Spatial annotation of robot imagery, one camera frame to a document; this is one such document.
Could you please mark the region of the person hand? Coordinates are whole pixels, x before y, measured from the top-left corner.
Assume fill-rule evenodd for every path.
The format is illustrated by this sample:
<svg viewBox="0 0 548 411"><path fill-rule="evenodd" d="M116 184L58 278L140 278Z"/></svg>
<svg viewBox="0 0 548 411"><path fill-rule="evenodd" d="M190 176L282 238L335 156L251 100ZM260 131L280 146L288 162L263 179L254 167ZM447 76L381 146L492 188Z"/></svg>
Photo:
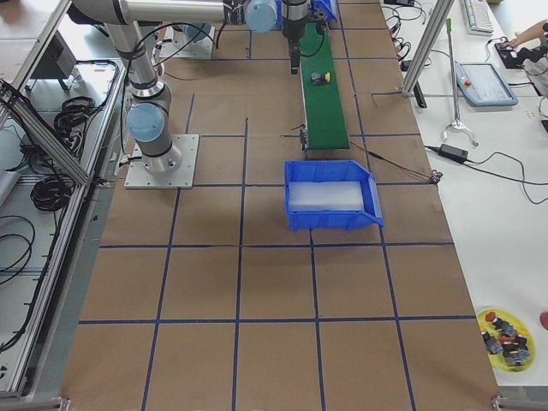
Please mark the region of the person hand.
<svg viewBox="0 0 548 411"><path fill-rule="evenodd" d="M518 38L513 38L509 41L509 45L513 48L518 47L520 44L521 44L521 42Z"/></svg>

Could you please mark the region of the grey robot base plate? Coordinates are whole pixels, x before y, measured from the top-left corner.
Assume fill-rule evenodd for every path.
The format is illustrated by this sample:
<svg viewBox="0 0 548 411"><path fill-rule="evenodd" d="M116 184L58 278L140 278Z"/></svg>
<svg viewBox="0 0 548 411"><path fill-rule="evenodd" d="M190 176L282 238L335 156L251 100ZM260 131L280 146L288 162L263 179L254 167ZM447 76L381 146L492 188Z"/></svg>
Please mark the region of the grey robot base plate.
<svg viewBox="0 0 548 411"><path fill-rule="evenodd" d="M134 147L125 179L127 189L191 189L194 185L200 137L197 134L172 134L170 150L161 157L143 156Z"/></svg>

